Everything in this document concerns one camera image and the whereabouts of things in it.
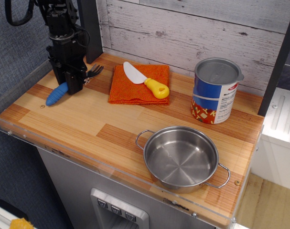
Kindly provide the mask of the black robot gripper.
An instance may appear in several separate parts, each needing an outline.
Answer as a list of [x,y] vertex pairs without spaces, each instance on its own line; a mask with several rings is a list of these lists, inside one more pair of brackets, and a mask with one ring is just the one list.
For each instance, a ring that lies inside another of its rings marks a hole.
[[84,63],[86,38],[84,33],[53,35],[49,33],[53,45],[46,49],[59,85],[66,81],[68,93],[73,95],[83,89],[87,67]]

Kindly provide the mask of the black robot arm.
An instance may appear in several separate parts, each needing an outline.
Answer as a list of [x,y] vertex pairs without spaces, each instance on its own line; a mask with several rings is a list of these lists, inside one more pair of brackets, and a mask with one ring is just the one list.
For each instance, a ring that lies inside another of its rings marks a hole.
[[83,89],[87,71],[86,36],[75,24],[77,9],[71,0],[38,0],[37,5],[49,29],[52,45],[46,50],[57,82],[67,83],[68,93],[73,95]]

